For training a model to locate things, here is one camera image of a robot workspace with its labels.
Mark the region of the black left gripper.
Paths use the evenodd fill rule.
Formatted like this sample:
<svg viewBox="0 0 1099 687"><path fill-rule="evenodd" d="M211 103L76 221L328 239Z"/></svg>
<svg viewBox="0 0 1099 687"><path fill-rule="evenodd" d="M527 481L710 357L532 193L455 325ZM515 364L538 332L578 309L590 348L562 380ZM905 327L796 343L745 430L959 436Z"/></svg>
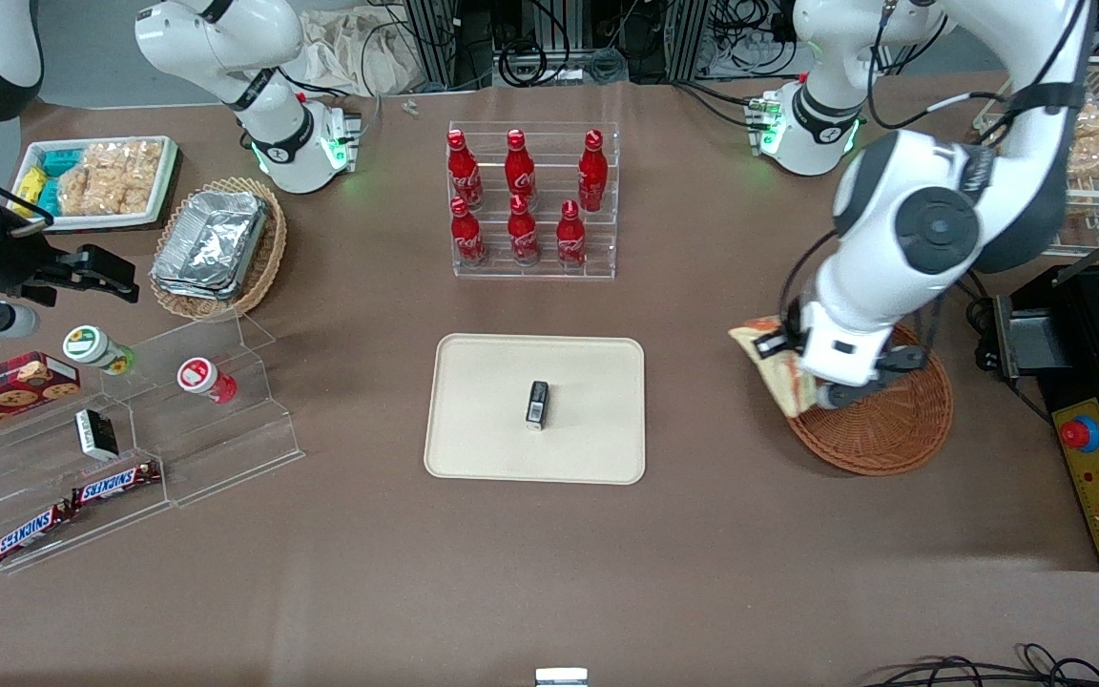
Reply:
<svg viewBox="0 0 1099 687"><path fill-rule="evenodd" d="M801 304L790 302L780 318L780 329L755 339L755 352L759 358L771 358L788 351L802 355L808 336L810 334L803 325Z"/></svg>

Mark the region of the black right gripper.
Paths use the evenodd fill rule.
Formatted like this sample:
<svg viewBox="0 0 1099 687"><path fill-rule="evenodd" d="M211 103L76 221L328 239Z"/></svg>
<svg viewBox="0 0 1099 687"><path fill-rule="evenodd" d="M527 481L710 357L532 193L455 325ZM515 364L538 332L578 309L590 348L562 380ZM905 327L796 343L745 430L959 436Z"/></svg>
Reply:
<svg viewBox="0 0 1099 687"><path fill-rule="evenodd" d="M57 250L33 222L0 210L0 295L52 307L57 290L109 293L138 303L133 262L100 246L82 246L80 254Z"/></svg>

